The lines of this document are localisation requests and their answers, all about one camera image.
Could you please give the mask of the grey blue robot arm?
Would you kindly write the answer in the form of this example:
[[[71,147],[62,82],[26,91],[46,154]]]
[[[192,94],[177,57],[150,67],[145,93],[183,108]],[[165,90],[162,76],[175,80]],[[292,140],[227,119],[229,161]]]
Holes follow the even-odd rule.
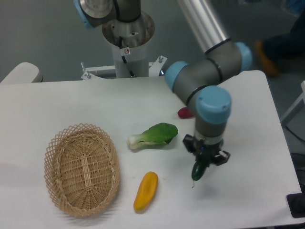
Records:
[[[232,42],[208,0],[180,0],[178,5],[194,33],[205,59],[189,65],[179,61],[165,73],[169,88],[195,116],[194,135],[183,139],[197,163],[226,163],[230,154],[222,150],[223,134],[232,100],[219,84],[247,70],[250,49]],[[155,30],[151,17],[138,0],[76,0],[74,6],[87,28],[102,27],[113,47],[118,78],[148,76],[145,46]]]

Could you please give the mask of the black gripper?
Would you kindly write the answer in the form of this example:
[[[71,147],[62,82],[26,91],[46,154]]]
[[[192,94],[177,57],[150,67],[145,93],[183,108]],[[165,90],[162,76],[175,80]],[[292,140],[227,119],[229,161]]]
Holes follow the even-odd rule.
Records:
[[[183,144],[189,153],[194,154],[195,161],[197,158],[207,157],[209,165],[220,166],[225,164],[231,156],[229,152],[222,150],[223,140],[213,145],[207,145],[203,139],[197,139],[194,136],[186,134]]]

